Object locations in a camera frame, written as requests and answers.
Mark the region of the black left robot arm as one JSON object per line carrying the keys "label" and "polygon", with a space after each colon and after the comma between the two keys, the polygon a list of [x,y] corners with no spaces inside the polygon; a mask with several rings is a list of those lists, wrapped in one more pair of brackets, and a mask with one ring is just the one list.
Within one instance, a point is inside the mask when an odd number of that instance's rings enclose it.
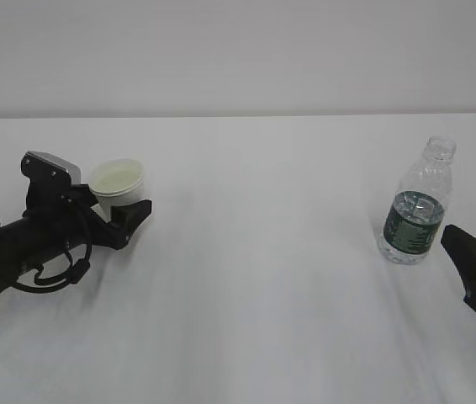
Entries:
{"label": "black left robot arm", "polygon": [[0,294],[8,288],[43,295],[77,284],[90,269],[94,247],[120,250],[152,212],[142,199],[111,209],[110,221],[94,210],[86,184],[29,191],[21,219],[0,223]]}

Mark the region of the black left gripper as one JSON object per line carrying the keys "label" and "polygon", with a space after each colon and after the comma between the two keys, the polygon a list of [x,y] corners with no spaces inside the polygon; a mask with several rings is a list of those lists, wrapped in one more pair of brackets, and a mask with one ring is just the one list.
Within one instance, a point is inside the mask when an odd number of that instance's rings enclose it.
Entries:
{"label": "black left gripper", "polygon": [[152,212],[152,201],[143,199],[112,206],[110,219],[103,221],[93,210],[97,203],[87,184],[31,181],[24,217],[50,233],[61,247],[84,243],[88,249],[122,249]]}

